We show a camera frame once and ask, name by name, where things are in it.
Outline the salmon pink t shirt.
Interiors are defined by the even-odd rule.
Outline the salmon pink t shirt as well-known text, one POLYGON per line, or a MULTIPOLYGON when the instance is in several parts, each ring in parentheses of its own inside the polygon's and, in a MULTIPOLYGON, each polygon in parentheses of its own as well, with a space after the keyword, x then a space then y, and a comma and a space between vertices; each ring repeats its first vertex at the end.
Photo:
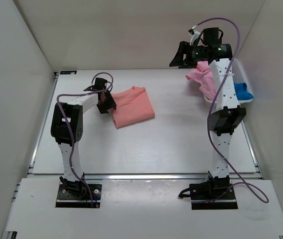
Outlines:
POLYGON ((133 86, 124 92, 112 94, 112 97, 117 105, 113 110, 117 129, 155 117, 145 87, 133 86))

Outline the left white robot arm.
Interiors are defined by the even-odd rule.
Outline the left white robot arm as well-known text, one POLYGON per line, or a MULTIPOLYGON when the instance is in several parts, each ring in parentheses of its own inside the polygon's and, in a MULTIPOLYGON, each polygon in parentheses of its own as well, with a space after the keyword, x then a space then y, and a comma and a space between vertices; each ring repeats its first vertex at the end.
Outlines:
POLYGON ((96 107, 100 114, 108 114, 117 105, 111 95, 114 78, 107 72, 96 74, 91 85, 79 94, 59 94, 56 97, 50 133, 62 153, 64 175, 62 185, 74 198, 89 195, 92 190, 82 170, 79 141, 83 136, 84 113, 96 107))

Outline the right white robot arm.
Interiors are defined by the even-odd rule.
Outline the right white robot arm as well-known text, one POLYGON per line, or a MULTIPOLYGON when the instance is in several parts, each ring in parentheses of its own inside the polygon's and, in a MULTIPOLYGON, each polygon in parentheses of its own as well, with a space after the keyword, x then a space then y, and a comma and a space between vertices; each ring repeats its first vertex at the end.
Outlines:
POLYGON ((171 67, 196 67, 198 62, 207 61, 213 74, 216 95, 207 118, 209 139, 214 148, 213 166, 204 183, 192 186, 196 193, 205 192, 210 199, 218 199, 230 186, 227 159, 230 142, 235 129, 246 116, 235 92, 230 44, 223 44, 223 32, 217 28, 206 28, 199 32, 189 30, 191 40, 182 41, 170 63, 171 67))

